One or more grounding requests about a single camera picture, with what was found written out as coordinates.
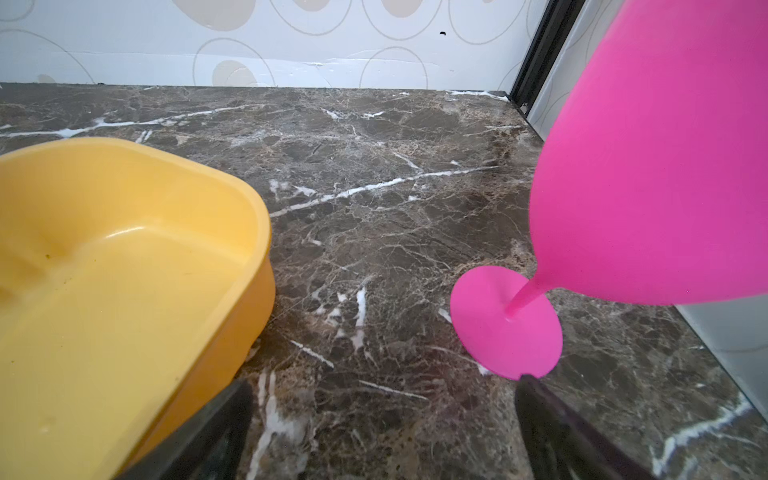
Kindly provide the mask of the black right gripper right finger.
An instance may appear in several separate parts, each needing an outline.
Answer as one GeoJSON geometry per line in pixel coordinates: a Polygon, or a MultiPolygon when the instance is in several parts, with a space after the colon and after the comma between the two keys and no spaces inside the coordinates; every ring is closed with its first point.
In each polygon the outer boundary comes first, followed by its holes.
{"type": "Polygon", "coordinates": [[[652,479],[540,380],[524,375],[515,409],[536,479],[652,479]]]}

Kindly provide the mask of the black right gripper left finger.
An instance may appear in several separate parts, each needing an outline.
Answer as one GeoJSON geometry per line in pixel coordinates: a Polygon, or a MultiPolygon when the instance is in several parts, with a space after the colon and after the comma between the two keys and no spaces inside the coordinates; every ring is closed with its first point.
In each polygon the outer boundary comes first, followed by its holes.
{"type": "Polygon", "coordinates": [[[236,380],[120,479],[234,479],[253,410],[253,391],[236,380]]]}

